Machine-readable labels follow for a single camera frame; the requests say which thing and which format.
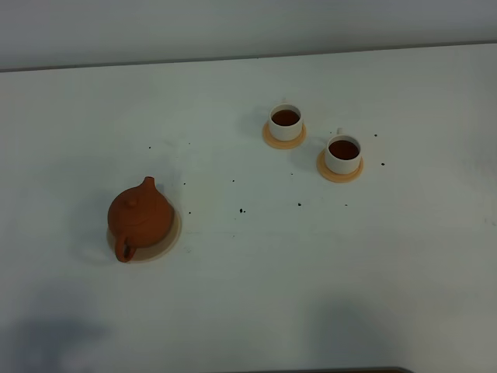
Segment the brown clay teapot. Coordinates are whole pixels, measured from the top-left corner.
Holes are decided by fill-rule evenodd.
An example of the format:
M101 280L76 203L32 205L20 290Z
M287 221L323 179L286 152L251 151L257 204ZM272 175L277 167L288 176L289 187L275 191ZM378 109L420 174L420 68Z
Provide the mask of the brown clay teapot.
M162 241L169 234L174 217L173 206L156 188L152 176L120 193L107 214L116 258L121 263L128 263L138 250Z

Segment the beige round teapot coaster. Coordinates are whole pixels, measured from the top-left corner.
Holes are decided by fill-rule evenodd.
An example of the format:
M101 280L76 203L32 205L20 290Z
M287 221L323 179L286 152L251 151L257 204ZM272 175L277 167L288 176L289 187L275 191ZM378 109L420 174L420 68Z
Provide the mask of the beige round teapot coaster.
M166 253L176 242L177 238L179 237L180 231L181 231L181 219L179 218L179 215L175 210L175 217L169 234L157 244L145 249L138 250L135 256L133 257L133 259L128 263L137 263L137 262L152 260L159 257L163 253ZM107 229L107 242L109 244L111 251L113 251L114 256L116 256L113 249L114 238L112 234L109 232L109 229Z

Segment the orange coaster far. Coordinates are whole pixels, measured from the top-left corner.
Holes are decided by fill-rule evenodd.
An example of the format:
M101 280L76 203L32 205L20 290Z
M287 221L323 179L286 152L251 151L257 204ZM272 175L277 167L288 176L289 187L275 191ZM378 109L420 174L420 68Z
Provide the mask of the orange coaster far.
M265 123L262 128L262 137L268 146L276 149L287 150L296 148L304 142L305 138L307 137L307 128L305 124L302 124L302 131L295 139L292 139L290 141L281 141L271 135L269 131L269 124Z

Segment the orange coaster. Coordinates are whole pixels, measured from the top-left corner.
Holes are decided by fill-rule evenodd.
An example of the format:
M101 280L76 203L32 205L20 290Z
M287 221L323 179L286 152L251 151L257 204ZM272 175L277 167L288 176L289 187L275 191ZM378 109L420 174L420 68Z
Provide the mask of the orange coaster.
M296 148L304 142L305 138L307 137L307 128L305 124L302 124L302 131L295 139L292 139L290 141L281 141L271 135L269 131L269 124L265 123L262 128L262 137L268 146L276 149L287 150Z
M337 174L327 167L325 164L325 151L321 151L317 157L316 166L320 175L326 180L333 183L350 183L360 177L364 168L364 161L361 159L359 166L352 173Z

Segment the white teacup far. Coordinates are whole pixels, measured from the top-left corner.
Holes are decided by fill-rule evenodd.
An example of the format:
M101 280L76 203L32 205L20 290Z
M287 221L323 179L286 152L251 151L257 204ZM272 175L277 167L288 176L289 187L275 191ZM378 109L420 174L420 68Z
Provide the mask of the white teacup far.
M292 141L302 132L301 110L291 103L279 103L269 112L269 132L278 141Z

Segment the white teacup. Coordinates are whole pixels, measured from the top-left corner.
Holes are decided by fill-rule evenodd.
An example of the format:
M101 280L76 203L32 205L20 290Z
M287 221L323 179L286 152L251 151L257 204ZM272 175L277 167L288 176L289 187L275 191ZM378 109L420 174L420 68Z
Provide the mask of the white teacup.
M302 132L301 110L291 103L279 103L269 112L269 132L278 141L292 141Z
M362 159L362 146L353 136L339 128L325 146L325 165L339 175L355 172Z

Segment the orange coaster near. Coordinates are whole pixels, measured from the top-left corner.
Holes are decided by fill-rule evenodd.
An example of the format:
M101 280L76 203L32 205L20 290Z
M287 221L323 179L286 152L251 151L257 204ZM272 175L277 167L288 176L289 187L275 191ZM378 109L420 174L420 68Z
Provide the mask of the orange coaster near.
M352 173L337 174L327 167L325 164L325 151L321 151L317 157L316 166L320 175L326 180L333 183L350 183L360 177L364 168L364 161L361 159L359 166Z

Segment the white teacup near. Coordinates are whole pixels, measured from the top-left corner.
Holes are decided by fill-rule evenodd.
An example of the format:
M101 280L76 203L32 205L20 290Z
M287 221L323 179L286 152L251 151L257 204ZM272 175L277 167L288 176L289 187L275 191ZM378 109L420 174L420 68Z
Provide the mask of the white teacup near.
M339 175L355 172L362 159L362 146L353 136L339 128L325 146L325 165Z

